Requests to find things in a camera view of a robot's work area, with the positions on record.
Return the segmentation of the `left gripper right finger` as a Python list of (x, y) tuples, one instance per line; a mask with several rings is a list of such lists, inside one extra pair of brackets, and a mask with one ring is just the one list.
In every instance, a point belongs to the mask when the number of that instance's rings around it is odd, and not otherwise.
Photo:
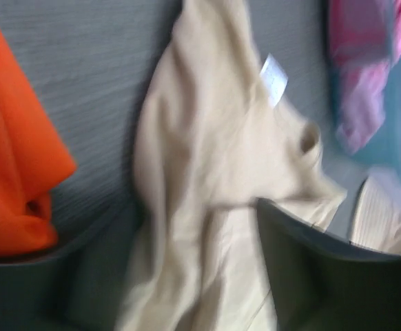
[(401, 257), (351, 245), (257, 200), (281, 330), (401, 330)]

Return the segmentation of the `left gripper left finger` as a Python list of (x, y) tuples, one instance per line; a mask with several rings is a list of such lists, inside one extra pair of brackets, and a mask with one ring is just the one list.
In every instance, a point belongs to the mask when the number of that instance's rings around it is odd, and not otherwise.
[(0, 261), (0, 330), (113, 330), (140, 223), (114, 205), (56, 250)]

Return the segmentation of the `beige t shirt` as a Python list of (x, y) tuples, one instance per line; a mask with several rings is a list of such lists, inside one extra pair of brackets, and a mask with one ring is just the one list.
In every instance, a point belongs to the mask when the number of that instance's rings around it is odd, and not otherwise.
[(147, 91), (134, 182), (147, 209), (118, 330), (275, 330), (255, 197), (325, 230), (345, 192), (318, 127), (270, 101), (244, 1), (184, 1)]

